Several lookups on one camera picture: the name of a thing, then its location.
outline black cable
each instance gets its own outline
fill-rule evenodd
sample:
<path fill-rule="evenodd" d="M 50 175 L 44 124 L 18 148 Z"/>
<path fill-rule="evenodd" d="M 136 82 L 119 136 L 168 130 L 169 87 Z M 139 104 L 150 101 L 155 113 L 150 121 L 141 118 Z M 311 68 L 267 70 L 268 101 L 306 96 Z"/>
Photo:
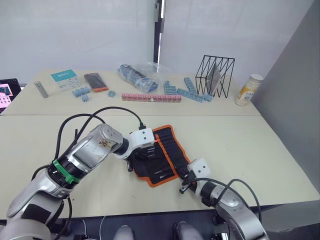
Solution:
<path fill-rule="evenodd" d="M 77 118 L 77 117 L 90 117 L 91 114 L 88 114 L 88 113 L 80 113 L 80 114 L 76 114 L 76 115 L 73 115 L 73 116 L 70 116 L 68 117 L 66 120 L 63 121 L 63 123 L 61 124 L 60 126 L 60 129 L 59 129 L 59 132 L 58 132 L 58 137 L 57 137 L 57 140 L 56 140 L 56 148 L 55 148 L 55 156 L 54 156 L 54 159 L 58 158 L 58 155 L 59 155 L 59 150 L 60 150 L 60 143 L 61 143 L 61 135 L 62 135 L 62 131 L 65 127 L 65 125 L 72 119 L 74 118 Z M 102 123 L 106 123 L 102 118 L 98 117 L 98 116 L 94 116 L 94 118 L 100 120 Z M 34 171 L 33 175 L 32 175 L 32 178 L 31 180 L 35 179 L 35 177 L 37 176 L 37 174 L 39 173 L 40 170 L 42 169 L 45 169 L 49 167 L 49 165 L 44 165 L 44 166 L 41 166 L 39 167 L 37 170 Z"/>
<path fill-rule="evenodd" d="M 253 197 L 254 197 L 254 200 L 255 200 L 255 202 L 256 202 L 256 206 L 257 206 L 257 209 L 258 209 L 258 214 L 259 214 L 259 221 L 260 221 L 260 223 L 262 222 L 262 213 L 261 213 L 261 207 L 260 207 L 260 203 L 259 203 L 259 201 L 258 201 L 258 198 L 257 198 L 257 196 L 256 196 L 256 194 L 255 194 L 255 192 L 252 190 L 252 188 L 245 182 L 245 181 L 243 181 L 243 180 L 241 180 L 241 179 L 232 179 L 226 186 L 227 187 L 225 187 L 224 189 L 223 189 L 223 191 L 220 193 L 220 195 L 219 195 L 219 197 L 216 199 L 216 202 L 218 203 L 220 200 L 221 200 L 221 198 L 223 197 L 223 195 L 225 194 L 225 192 L 227 191 L 227 189 L 230 187 L 230 185 L 232 184 L 232 183 L 234 183 L 234 182 L 240 182 L 240 183 L 242 183 L 243 185 L 245 185 L 248 189 L 249 189 L 249 191 L 251 192 L 251 194 L 253 195 Z"/>
<path fill-rule="evenodd" d="M 244 200 L 244 198 L 236 191 L 234 190 L 232 187 L 227 187 L 226 184 L 224 184 L 223 182 L 221 181 L 218 181 L 218 180 L 214 180 L 212 178 L 207 178 L 207 177 L 199 177 L 199 178 L 195 178 L 193 180 L 190 180 L 190 181 L 187 181 L 187 182 L 183 182 L 182 184 L 183 185 L 187 185 L 187 184 L 190 184 L 192 182 L 198 182 L 198 181 L 209 181 L 209 182 L 213 182 L 213 183 L 216 183 L 216 184 L 219 184 L 219 185 L 222 185 L 224 186 L 225 188 L 228 188 L 230 189 L 232 192 L 234 192 L 240 199 L 241 201 L 244 203 L 244 205 L 249 209 L 249 205 L 247 204 L 247 202 Z"/>
<path fill-rule="evenodd" d="M 70 224 L 70 221 L 71 221 L 71 216 L 72 216 L 72 203 L 71 203 L 71 199 L 70 199 L 70 196 L 68 196 L 66 198 L 68 200 L 68 204 L 69 204 L 69 216 L 68 216 L 68 219 L 66 220 L 65 222 L 65 225 L 64 227 L 61 229 L 61 231 L 59 232 L 59 234 L 54 238 L 54 240 L 58 240 L 64 233 L 65 231 L 67 230 L 69 224 Z"/>
<path fill-rule="evenodd" d="M 231 190 L 232 192 L 234 192 L 240 199 L 241 201 L 244 203 L 244 205 L 250 209 L 249 205 L 247 204 L 247 202 L 244 200 L 244 198 L 236 191 L 234 190 L 232 187 L 230 187 L 230 185 L 233 183 L 233 182 L 240 182 L 242 184 L 244 184 L 251 192 L 251 194 L 253 195 L 254 197 L 254 200 L 256 202 L 256 206 L 258 208 L 258 214 L 259 214 L 259 221 L 262 222 L 262 213 L 261 213 L 261 207 L 260 207 L 260 204 L 259 204 L 259 201 L 258 201 L 258 198 L 255 194 L 255 192 L 252 190 L 252 188 L 243 180 L 241 179 L 232 179 L 228 184 L 224 184 L 223 182 L 221 181 L 218 181 L 218 180 L 214 180 L 212 178 L 207 178 L 207 177 L 199 177 L 199 178 L 195 178 L 193 180 L 190 180 L 190 181 L 187 181 L 187 182 L 183 182 L 183 185 L 187 185 L 187 184 L 190 184 L 192 182 L 198 182 L 198 181 L 209 181 L 209 182 L 213 182 L 213 183 L 217 183 L 217 184 L 220 184 L 222 186 L 224 186 L 224 190 L 221 192 L 221 194 L 219 195 L 219 197 L 217 198 L 217 201 L 215 204 L 217 204 L 220 199 L 222 198 L 222 195 L 227 191 L 227 189 Z"/>
<path fill-rule="evenodd" d="M 228 226 L 228 240 L 230 240 L 230 226 L 228 223 L 227 223 L 227 226 Z"/>
<path fill-rule="evenodd" d="M 75 118 L 78 118 L 78 117 L 91 117 L 91 116 L 92 116 L 92 114 L 89 114 L 89 113 L 80 113 L 80 114 L 76 114 L 76 115 L 70 116 L 66 120 L 63 121 L 63 123 L 60 126 L 60 129 L 59 129 L 59 132 L 58 132 L 58 136 L 57 136 L 57 140 L 56 140 L 54 159 L 57 159 L 58 156 L 59 156 L 61 135 L 62 135 L 62 131 L 63 131 L 65 125 L 72 119 L 75 119 Z M 106 123 L 102 118 L 100 118 L 98 116 L 93 116 L 93 118 L 96 118 L 96 119 L 100 120 L 103 124 Z"/>
<path fill-rule="evenodd" d="M 35 177 L 37 176 L 37 174 L 38 174 L 38 172 L 39 172 L 40 170 L 46 169 L 47 167 L 49 167 L 49 165 L 43 165 L 43 166 L 39 167 L 37 170 L 35 170 L 34 173 L 33 173 L 33 175 L 32 175 L 32 177 L 31 177 L 31 181 L 32 181 L 33 179 L 35 179 Z"/>
<path fill-rule="evenodd" d="M 145 126 L 144 126 L 143 122 L 141 121 L 140 117 L 136 113 L 134 113 L 133 111 L 131 111 L 131 110 L 127 109 L 127 108 L 119 107 L 119 106 L 107 106 L 107 107 L 101 108 L 98 111 L 96 111 L 96 112 L 94 112 L 93 114 L 90 115 L 90 117 L 85 121 L 85 123 L 83 124 L 82 128 L 80 129 L 78 135 L 74 138 L 73 142 L 70 144 L 70 146 L 64 151 L 63 154 L 61 154 L 61 156 L 59 158 L 55 157 L 55 159 L 57 159 L 58 161 L 61 160 L 61 158 L 63 156 L 65 156 L 73 148 L 73 146 L 77 143 L 78 139 L 80 138 L 81 134 L 83 133 L 83 131 L 85 130 L 86 126 L 88 125 L 88 123 L 90 122 L 90 120 L 92 118 L 94 118 L 98 113 L 100 113 L 100 112 L 102 112 L 104 110 L 109 110 L 109 109 L 124 110 L 124 111 L 127 111 L 127 112 L 133 114 L 139 120 L 139 124 L 140 124 L 139 129 L 145 128 Z"/>
<path fill-rule="evenodd" d="M 76 138 L 77 135 L 78 135 L 78 129 L 75 129 L 75 130 L 74 130 L 74 138 Z"/>

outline white wall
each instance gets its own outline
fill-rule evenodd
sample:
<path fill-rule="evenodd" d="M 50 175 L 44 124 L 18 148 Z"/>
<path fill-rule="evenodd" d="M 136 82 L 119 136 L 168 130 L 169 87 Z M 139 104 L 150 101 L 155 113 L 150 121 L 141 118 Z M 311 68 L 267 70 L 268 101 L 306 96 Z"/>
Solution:
<path fill-rule="evenodd" d="M 320 192 L 319 53 L 320 0 L 315 0 L 252 102 Z M 271 231 L 319 222 L 320 200 L 263 212 Z"/>
<path fill-rule="evenodd" d="M 266 76 L 313 0 L 167 0 L 160 63 L 196 73 L 203 55 L 235 58 L 233 77 Z"/>
<path fill-rule="evenodd" d="M 0 79 L 152 61 L 152 0 L 1 0 Z"/>

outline blue building block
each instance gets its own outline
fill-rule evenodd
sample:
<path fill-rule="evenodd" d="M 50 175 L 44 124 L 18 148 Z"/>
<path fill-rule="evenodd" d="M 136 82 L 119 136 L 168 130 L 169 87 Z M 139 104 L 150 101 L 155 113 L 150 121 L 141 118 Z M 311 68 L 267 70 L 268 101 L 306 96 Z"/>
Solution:
<path fill-rule="evenodd" d="M 211 95 L 209 95 L 209 94 L 207 94 L 207 93 L 203 94 L 202 96 L 203 96 L 203 99 L 204 99 L 205 101 L 207 101 L 207 102 L 211 102 L 212 99 L 214 99 L 213 96 L 211 96 Z"/>
<path fill-rule="evenodd" d="M 165 81 L 163 87 L 165 95 L 177 95 L 176 86 L 170 85 L 169 81 Z"/>
<path fill-rule="evenodd" d="M 82 88 L 79 88 L 79 89 L 76 89 L 76 90 L 72 91 L 72 94 L 73 94 L 73 96 L 75 96 L 77 98 L 77 97 L 80 97 L 82 95 L 90 93 L 90 91 L 91 91 L 90 88 L 85 86 L 85 87 L 82 87 Z"/>
<path fill-rule="evenodd" d="M 192 92 L 189 92 L 189 91 L 181 89 L 181 88 L 178 88 L 176 93 L 181 95 L 181 96 L 183 96 L 183 97 L 186 97 L 188 99 L 197 101 L 199 103 L 202 103 L 204 101 L 204 97 L 203 96 L 199 96 L 198 94 L 194 94 Z"/>
<path fill-rule="evenodd" d="M 110 91 L 108 92 L 108 96 L 111 97 L 111 98 L 113 98 L 115 95 L 116 95 L 116 92 L 115 92 L 115 91 L 110 90 Z"/>
<path fill-rule="evenodd" d="M 82 96 L 81 96 L 81 99 L 82 99 L 82 102 L 88 102 L 88 101 L 89 101 L 89 97 L 88 97 L 87 94 L 82 95 Z"/>
<path fill-rule="evenodd" d="M 189 92 L 191 92 L 193 94 L 197 94 L 197 90 L 189 77 L 184 78 L 184 83 L 185 83 L 186 87 L 188 88 Z"/>

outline floor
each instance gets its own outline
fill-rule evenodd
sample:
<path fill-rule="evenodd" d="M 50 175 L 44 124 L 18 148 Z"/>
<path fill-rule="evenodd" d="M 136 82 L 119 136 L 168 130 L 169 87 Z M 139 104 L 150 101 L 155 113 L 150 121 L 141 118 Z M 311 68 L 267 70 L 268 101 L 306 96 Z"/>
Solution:
<path fill-rule="evenodd" d="M 61 240 L 73 240 L 74 235 L 84 234 L 94 240 L 112 240 L 122 225 L 128 225 L 133 229 L 136 240 L 173 240 L 172 226 L 180 221 L 192 224 L 202 234 L 204 240 L 212 240 L 215 233 L 229 233 L 226 225 L 213 224 L 214 215 L 212 210 L 200 210 L 108 216 L 104 219 L 92 217 L 84 218 L 84 221 L 74 219 L 70 225 L 70 235 L 62 237 Z M 268 232 L 268 235 L 271 240 L 319 240 L 320 224 L 282 232 Z"/>

